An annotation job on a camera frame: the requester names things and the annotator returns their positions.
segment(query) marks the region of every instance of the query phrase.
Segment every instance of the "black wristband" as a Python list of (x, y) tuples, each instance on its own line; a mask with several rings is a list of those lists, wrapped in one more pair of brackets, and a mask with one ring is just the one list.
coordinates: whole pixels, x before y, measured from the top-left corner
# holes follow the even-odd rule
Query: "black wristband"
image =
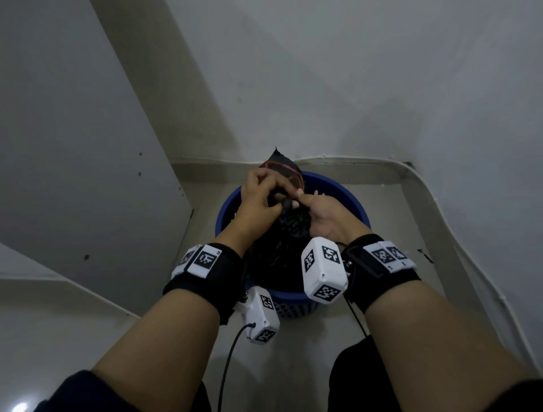
[(387, 290), (410, 280), (420, 280), (414, 269), (404, 269), (389, 273), (364, 246), (381, 242), (383, 239), (376, 234), (359, 237), (351, 242), (342, 252), (342, 259), (349, 272), (349, 287), (344, 296), (350, 302), (356, 303), (362, 312)]
[(200, 254), (200, 249), (191, 257), (185, 266), (184, 272), (168, 282), (162, 290), (162, 294), (165, 295), (174, 289), (185, 289), (200, 295), (217, 308), (220, 315), (220, 324), (227, 324), (229, 317), (233, 313), (232, 308), (243, 296), (243, 262), (242, 258), (226, 245), (219, 243), (210, 243), (208, 245), (222, 252), (206, 278), (187, 272), (187, 269)]

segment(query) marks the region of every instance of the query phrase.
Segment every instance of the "blue trash bin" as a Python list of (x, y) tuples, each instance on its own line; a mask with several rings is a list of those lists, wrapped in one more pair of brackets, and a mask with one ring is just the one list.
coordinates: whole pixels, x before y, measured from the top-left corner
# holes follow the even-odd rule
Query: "blue trash bin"
[[(347, 210), (364, 222), (366, 226), (371, 228), (370, 221), (364, 208), (350, 191), (322, 174), (302, 172), (302, 175), (311, 190), (318, 190), (319, 193), (325, 193), (326, 195), (335, 197), (347, 208)], [(215, 224), (215, 236), (222, 232), (222, 230), (232, 221), (240, 204), (241, 187), (234, 190), (223, 203)], [(247, 287), (249, 288), (251, 286), (253, 286), (253, 283), (249, 280)], [(319, 305), (317, 302), (309, 299), (303, 292), (281, 292), (273, 289), (268, 289), (268, 291), (274, 302), (277, 314), (283, 318), (294, 319), (305, 316), (314, 311)]]

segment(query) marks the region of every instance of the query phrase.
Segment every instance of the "dark sleeve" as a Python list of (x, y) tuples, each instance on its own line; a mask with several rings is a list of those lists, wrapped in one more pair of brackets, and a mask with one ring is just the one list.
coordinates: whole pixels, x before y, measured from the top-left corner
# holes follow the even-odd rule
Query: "dark sleeve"
[(525, 380), (500, 395), (485, 412), (543, 410), (543, 380)]
[(71, 375), (48, 401), (40, 402), (35, 409), (35, 412), (72, 411), (139, 412), (91, 371)]

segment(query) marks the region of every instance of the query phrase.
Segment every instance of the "hand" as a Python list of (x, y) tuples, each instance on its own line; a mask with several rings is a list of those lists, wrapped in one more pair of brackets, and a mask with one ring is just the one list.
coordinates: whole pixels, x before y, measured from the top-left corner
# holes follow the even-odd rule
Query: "hand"
[[(293, 199), (298, 198), (296, 188), (280, 173), (263, 167), (251, 170), (241, 187), (241, 206), (236, 217), (215, 242), (227, 245), (243, 256), (281, 214), (281, 203), (268, 207), (268, 196), (276, 187), (283, 188)], [(293, 201), (293, 209), (298, 206), (299, 203)]]
[(348, 245), (360, 236), (373, 233), (369, 227), (356, 218), (332, 196), (306, 195), (298, 190), (298, 201), (309, 207), (312, 238), (322, 236), (336, 243)]

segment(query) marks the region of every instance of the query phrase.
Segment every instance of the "person's left arm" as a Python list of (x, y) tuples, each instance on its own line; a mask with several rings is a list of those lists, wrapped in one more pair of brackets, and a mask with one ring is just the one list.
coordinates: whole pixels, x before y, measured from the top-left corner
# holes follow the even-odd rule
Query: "person's left arm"
[[(236, 218), (214, 242), (241, 258), (281, 214), (281, 204), (268, 207), (267, 203), (277, 186), (297, 197), (280, 174), (264, 168), (249, 172)], [(173, 289), (101, 358), (92, 373), (143, 412), (189, 411), (218, 328), (219, 311), (213, 304), (189, 290)], [(43, 410), (54, 410), (53, 400), (55, 395)]]

